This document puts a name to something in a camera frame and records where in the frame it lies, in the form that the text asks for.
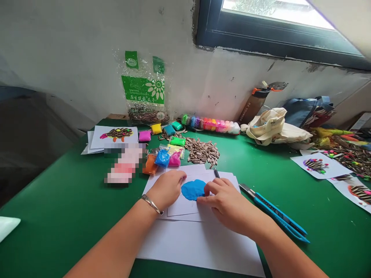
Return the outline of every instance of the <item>green label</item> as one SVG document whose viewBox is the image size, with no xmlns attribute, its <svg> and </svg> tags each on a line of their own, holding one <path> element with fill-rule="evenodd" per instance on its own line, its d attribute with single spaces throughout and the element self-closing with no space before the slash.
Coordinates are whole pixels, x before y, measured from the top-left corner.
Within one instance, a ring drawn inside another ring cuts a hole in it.
<svg viewBox="0 0 371 278">
<path fill-rule="evenodd" d="M 162 80 L 148 80 L 147 78 L 121 76 L 125 96 L 128 101 L 155 103 L 164 106 L 165 85 Z"/>
<path fill-rule="evenodd" d="M 153 72 L 163 74 L 165 72 L 165 64 L 163 59 L 153 56 Z"/>
<path fill-rule="evenodd" d="M 125 51 L 125 61 L 128 68 L 139 69 L 138 53 L 136 51 Z"/>
</svg>

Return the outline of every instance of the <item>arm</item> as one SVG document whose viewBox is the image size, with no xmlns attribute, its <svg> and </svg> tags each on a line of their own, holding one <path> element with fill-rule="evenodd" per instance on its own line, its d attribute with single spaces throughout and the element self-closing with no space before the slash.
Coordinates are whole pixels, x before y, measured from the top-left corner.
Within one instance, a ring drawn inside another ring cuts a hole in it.
<svg viewBox="0 0 371 278">
<path fill-rule="evenodd" d="M 183 171 L 166 172 L 147 192 L 160 211 L 178 199 L 184 177 Z M 158 213 L 140 199 L 65 277 L 129 277 L 135 257 L 157 216 Z"/>
<path fill-rule="evenodd" d="M 211 206 L 230 230 L 248 236 L 262 249 L 274 278 L 326 278 L 327 275 L 267 214 L 251 204 L 228 179 L 216 178 L 205 186 L 198 203 Z"/>
</svg>

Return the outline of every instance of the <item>pen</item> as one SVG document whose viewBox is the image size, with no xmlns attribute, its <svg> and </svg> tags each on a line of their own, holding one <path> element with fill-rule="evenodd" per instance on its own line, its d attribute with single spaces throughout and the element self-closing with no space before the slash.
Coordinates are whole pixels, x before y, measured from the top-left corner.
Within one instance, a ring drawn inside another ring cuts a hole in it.
<svg viewBox="0 0 371 278">
<path fill-rule="evenodd" d="M 254 192 L 251 188 L 249 188 L 245 184 L 239 184 L 240 188 L 242 188 L 250 197 L 253 198 L 255 204 L 263 209 L 269 216 L 271 216 L 277 223 L 280 225 L 282 230 L 285 232 L 290 233 L 295 238 L 304 241 L 306 243 L 310 243 L 309 240 L 305 238 L 307 232 L 300 227 L 297 223 L 295 223 L 291 218 L 289 218 L 286 214 L 276 208 L 272 203 L 270 203 L 267 199 L 265 199 L 261 194 Z"/>
<path fill-rule="evenodd" d="M 215 174 L 215 177 L 216 178 L 220 178 L 219 177 L 219 173 L 218 173 L 218 170 L 214 167 L 214 174 Z"/>
</svg>

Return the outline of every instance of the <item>green table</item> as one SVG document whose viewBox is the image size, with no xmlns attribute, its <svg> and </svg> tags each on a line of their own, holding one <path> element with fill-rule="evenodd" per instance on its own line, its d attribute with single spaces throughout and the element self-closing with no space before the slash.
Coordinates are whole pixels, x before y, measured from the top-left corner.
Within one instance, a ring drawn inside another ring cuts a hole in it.
<svg viewBox="0 0 371 278">
<path fill-rule="evenodd" d="M 104 119 L 99 125 L 123 124 L 122 120 Z M 328 181 L 318 181 L 295 165 L 289 158 L 297 153 L 284 145 L 257 146 L 243 135 L 188 132 L 186 136 L 217 142 L 221 153 L 218 170 L 233 172 L 239 182 L 297 221 L 311 241 L 298 245 L 328 276 L 369 277 L 370 215 Z M 107 188 L 103 178 L 114 159 L 102 153 L 80 155 L 86 142 L 84 136 L 0 210 L 1 216 L 22 220 L 0 243 L 1 278 L 62 277 L 142 195 L 148 179 L 143 174 L 137 174 L 129 188 Z M 157 136 L 152 136 L 149 148 L 159 143 Z M 187 157 L 188 152 L 182 165 L 188 164 Z M 260 255 L 270 277 L 261 251 Z M 149 276 L 242 277 L 137 259 L 131 277 Z"/>
</svg>

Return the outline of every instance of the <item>bangle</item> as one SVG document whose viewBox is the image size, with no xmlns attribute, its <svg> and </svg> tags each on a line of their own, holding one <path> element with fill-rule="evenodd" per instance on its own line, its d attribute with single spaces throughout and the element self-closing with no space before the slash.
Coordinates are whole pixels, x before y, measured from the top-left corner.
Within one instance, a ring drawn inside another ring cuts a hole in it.
<svg viewBox="0 0 371 278">
<path fill-rule="evenodd" d="M 146 201 L 147 203 L 149 203 L 151 205 L 151 207 L 153 207 L 155 209 L 155 211 L 157 211 L 158 214 L 163 215 L 163 211 L 160 211 L 158 209 L 158 207 L 155 205 L 155 203 L 153 203 L 152 200 L 149 199 L 147 195 L 143 194 L 142 197 L 141 197 L 141 199 L 143 199 L 144 201 Z"/>
</svg>

